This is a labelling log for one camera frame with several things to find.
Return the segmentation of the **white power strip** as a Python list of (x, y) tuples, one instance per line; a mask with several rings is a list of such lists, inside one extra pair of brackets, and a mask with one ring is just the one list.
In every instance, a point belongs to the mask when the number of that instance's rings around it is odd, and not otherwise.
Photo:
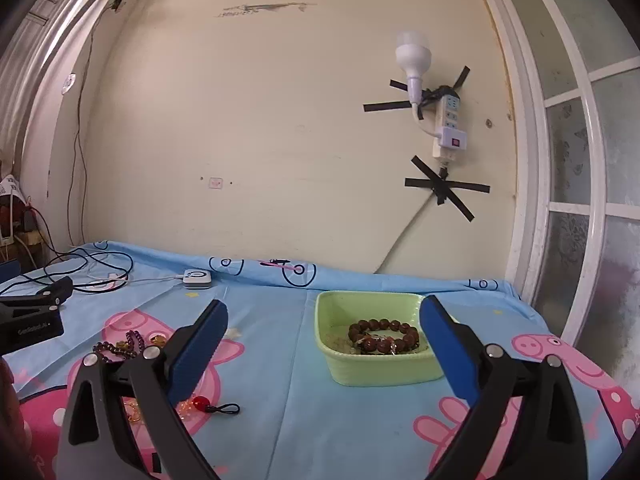
[(436, 106), (433, 157), (443, 164), (454, 162), (457, 154), (466, 150), (468, 135), (458, 128), (460, 99), (443, 96)]

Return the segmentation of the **blue cartoon pig bedsheet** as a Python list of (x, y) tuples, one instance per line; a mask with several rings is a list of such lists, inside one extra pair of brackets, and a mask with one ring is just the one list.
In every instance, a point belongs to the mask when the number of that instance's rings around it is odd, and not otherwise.
[[(183, 272), (212, 274), (188, 289)], [(337, 271), (288, 260), (188, 257), (107, 244), (89, 247), (45, 271), (1, 286), (31, 294), (71, 278), (64, 334), (9, 355), (21, 400), (24, 437), (40, 477), (56, 475), (65, 404), (82, 357), (100, 341), (134, 330), (168, 337), (210, 300), (229, 310), (227, 333), (196, 392), (239, 415), (178, 412), (205, 457), (226, 479), (416, 479), (433, 468), (468, 411), (445, 379), (390, 387), (334, 382), (314, 336), (322, 292), (400, 292), (436, 296), (481, 341), (514, 358), (559, 356), (568, 371), (586, 438), (588, 474), (597, 479), (639, 427), (639, 400), (577, 349), (549, 332), (542, 317), (504, 281), (436, 281)]]

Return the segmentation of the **light green plastic tray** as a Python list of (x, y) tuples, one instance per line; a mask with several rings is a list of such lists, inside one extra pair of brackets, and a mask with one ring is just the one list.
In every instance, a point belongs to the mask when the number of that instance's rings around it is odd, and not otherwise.
[(400, 292), (322, 292), (314, 333), (334, 382), (390, 387), (442, 378), (420, 327), (422, 301)]

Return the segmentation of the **white framed glass door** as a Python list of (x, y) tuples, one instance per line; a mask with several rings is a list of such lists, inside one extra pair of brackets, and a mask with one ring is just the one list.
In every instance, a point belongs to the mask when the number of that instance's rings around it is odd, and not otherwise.
[(485, 0), (518, 153), (506, 278), (639, 388), (639, 18), (629, 0)]

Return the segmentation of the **red bead charm pendant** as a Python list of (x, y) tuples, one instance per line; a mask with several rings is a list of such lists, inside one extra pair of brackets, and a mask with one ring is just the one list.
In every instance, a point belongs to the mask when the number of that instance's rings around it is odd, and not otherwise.
[(225, 415), (239, 415), (241, 408), (236, 403), (226, 403), (221, 405), (214, 405), (210, 402), (206, 396), (194, 396), (191, 399), (192, 406), (199, 412), (205, 414), (225, 414)]

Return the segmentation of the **white light bulb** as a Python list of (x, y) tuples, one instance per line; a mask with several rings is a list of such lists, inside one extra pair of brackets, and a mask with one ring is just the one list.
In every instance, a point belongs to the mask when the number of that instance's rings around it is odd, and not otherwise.
[(422, 102), (423, 76), (431, 67), (432, 52), (417, 32), (401, 32), (395, 49), (396, 63), (406, 75), (409, 102)]

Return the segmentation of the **white square charger pad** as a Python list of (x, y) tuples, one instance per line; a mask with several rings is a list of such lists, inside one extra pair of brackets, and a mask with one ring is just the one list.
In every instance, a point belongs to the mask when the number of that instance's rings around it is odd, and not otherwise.
[(188, 289), (209, 288), (213, 284), (212, 274), (202, 269), (188, 269), (183, 272), (182, 284)]

